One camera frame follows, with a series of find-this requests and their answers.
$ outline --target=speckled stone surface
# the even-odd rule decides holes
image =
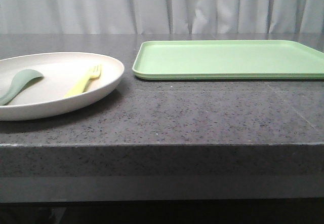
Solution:
[[[323,34],[1,35],[0,58],[91,52],[125,65],[120,85],[83,109],[0,122],[0,177],[323,174],[323,81],[137,79],[150,40],[287,39]]]

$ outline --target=spoon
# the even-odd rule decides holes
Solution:
[[[10,87],[5,95],[0,97],[0,106],[10,102],[20,91],[24,89],[26,84],[33,79],[43,78],[44,76],[34,69],[24,69],[19,71],[13,77]]]

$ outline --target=white curtain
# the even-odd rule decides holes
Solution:
[[[0,0],[0,33],[323,32],[324,0]]]

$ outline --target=plate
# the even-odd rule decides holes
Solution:
[[[102,64],[100,78],[87,91],[64,98],[70,88],[89,70]],[[44,78],[19,93],[8,105],[0,106],[1,121],[46,118],[88,106],[112,92],[119,84],[124,65],[117,59],[93,53],[43,53],[0,60],[0,95],[13,76],[23,69],[35,69]]]
[[[146,80],[324,79],[324,53],[283,40],[149,41],[133,72]]]

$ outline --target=fork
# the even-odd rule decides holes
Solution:
[[[101,64],[91,67],[87,73],[66,93],[64,97],[75,96],[84,92],[91,79],[98,78],[101,73]]]

